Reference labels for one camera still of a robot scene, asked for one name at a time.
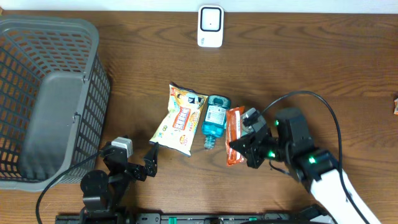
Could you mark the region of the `orange snack bar wrapper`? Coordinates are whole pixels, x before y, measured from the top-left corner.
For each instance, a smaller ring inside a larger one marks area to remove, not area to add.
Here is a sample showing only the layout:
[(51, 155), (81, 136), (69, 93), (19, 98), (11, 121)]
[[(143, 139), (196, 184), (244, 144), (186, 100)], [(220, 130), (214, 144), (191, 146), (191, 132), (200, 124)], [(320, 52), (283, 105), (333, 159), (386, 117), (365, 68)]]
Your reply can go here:
[(242, 136), (241, 115), (244, 107), (236, 107), (226, 112), (226, 164), (233, 166), (244, 161), (244, 157), (235, 151), (229, 144)]

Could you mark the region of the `blue mouthwash bottle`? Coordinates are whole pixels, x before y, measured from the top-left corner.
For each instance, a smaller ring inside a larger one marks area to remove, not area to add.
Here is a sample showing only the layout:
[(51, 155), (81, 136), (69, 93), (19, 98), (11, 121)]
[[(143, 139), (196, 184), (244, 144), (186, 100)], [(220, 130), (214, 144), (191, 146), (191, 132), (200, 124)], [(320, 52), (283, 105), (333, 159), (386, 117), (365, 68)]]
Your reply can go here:
[(205, 135), (204, 149), (215, 147), (216, 140), (224, 135), (226, 112), (231, 108), (231, 100), (225, 96), (211, 95), (208, 98), (202, 133)]

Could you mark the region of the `yellow snack bag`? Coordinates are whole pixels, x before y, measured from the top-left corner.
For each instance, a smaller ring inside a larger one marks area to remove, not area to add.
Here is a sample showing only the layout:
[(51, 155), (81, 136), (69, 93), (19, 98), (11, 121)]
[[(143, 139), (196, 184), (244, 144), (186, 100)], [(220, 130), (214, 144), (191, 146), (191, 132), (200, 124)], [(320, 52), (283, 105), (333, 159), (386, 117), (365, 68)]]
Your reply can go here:
[(208, 95), (169, 84), (168, 113), (149, 142), (190, 157), (191, 146)]

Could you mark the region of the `light green wet wipes pack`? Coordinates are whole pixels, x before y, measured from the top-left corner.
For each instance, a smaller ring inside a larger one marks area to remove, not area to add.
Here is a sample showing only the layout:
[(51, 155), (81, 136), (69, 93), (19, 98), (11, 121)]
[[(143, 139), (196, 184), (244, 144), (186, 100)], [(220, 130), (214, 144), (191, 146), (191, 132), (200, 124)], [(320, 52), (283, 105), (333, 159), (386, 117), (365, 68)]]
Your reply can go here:
[(394, 114), (398, 115), (398, 98), (394, 100)]

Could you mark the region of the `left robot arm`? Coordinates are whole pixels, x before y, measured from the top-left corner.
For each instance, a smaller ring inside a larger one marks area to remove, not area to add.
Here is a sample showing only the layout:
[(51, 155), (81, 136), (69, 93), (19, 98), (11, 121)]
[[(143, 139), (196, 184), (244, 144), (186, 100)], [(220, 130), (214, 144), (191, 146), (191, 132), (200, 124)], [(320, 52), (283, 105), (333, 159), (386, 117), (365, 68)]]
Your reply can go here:
[(126, 207), (120, 206), (130, 183), (145, 181), (157, 173), (159, 143), (155, 143), (144, 157), (144, 165), (128, 161), (127, 146), (107, 142), (101, 149), (109, 172), (92, 170), (80, 182), (84, 208), (80, 212), (80, 223), (135, 223), (134, 216)]

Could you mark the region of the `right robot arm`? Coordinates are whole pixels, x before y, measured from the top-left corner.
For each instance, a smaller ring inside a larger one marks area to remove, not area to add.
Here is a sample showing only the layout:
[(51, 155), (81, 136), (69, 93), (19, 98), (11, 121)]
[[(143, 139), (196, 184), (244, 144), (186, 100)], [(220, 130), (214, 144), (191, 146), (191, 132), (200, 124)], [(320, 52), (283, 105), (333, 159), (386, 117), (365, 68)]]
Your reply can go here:
[(272, 136), (264, 117), (251, 108), (241, 115), (246, 134), (229, 143), (257, 169), (265, 161), (283, 162), (287, 174), (301, 183), (337, 223), (379, 223), (355, 191), (333, 154), (315, 145), (307, 120), (298, 108), (280, 110)]

